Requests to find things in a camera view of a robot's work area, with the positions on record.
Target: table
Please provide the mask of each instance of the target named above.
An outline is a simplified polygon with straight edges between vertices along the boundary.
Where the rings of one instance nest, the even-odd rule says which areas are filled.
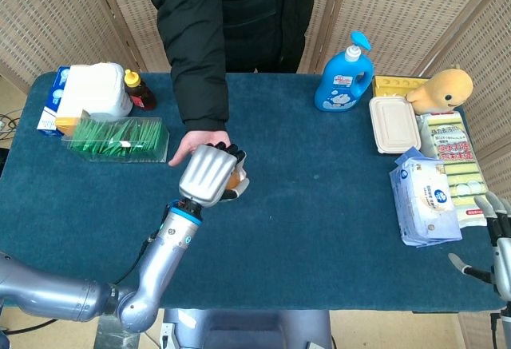
[[[0,250],[64,276],[114,281],[176,198],[186,164],[90,163],[36,124],[55,74],[41,75],[0,179]],[[156,94],[172,156],[184,127],[166,73],[143,74]],[[399,237],[389,171],[377,152],[367,92],[347,113],[313,104],[319,76],[229,74],[232,141],[248,152],[251,184],[203,211],[203,226],[162,307],[480,311],[502,306],[462,276],[449,252],[491,265],[485,228],[429,248]],[[134,272],[127,284],[137,284]]]

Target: green packets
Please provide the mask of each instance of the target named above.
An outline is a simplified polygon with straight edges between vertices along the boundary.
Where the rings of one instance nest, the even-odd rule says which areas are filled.
[[[90,117],[78,123],[68,149],[89,161],[165,162],[168,130],[159,117],[126,117],[100,121]]]

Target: blue detergent bottle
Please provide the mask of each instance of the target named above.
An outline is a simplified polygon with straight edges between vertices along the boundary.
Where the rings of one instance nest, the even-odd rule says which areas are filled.
[[[360,47],[370,50],[365,35],[354,31],[351,40],[353,45],[325,66],[314,96],[315,106],[321,111],[345,112],[353,108],[374,76],[373,64],[360,50]]]

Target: plush toy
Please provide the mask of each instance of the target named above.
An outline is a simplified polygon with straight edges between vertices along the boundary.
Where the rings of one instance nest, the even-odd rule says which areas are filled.
[[[472,79],[463,69],[444,69],[417,89],[410,91],[406,99],[417,115],[445,113],[463,104],[472,89]]]

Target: blue ring joint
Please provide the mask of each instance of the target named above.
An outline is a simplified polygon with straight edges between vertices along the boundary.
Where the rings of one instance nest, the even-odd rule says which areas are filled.
[[[197,219],[196,217],[190,215],[189,213],[181,211],[178,208],[172,207],[172,208],[170,208],[170,212],[174,212],[177,215],[184,217],[186,220],[189,220],[189,221],[193,222],[195,225],[198,225],[198,226],[202,225],[202,223],[200,222],[199,219]]]

